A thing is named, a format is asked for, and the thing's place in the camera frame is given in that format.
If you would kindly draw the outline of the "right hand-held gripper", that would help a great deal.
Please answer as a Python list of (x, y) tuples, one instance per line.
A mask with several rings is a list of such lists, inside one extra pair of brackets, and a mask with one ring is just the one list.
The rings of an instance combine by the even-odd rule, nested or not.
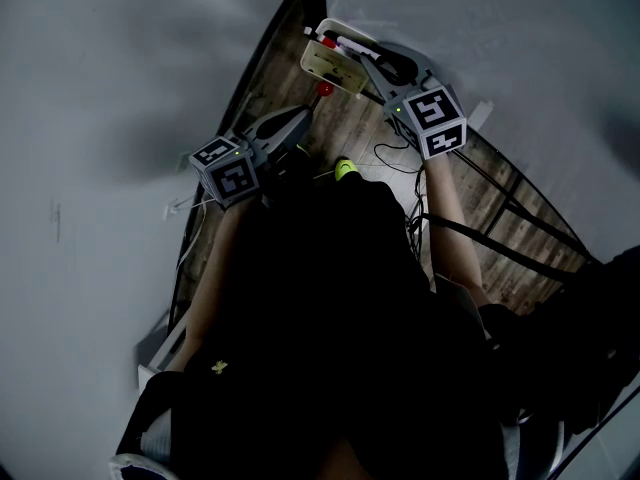
[(360, 62), (384, 100), (383, 111), (394, 132), (423, 160), (464, 146), (466, 116), (453, 87), (431, 75), (429, 59), (389, 42), (380, 42), (378, 53), (362, 53)]

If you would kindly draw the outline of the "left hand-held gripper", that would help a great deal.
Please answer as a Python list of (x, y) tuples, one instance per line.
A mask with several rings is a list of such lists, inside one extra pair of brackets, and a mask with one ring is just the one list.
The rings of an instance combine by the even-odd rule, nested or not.
[(217, 135), (189, 156), (190, 165), (204, 190), (226, 209), (266, 189), (268, 156), (295, 146), (312, 116), (307, 105), (265, 114), (240, 135)]

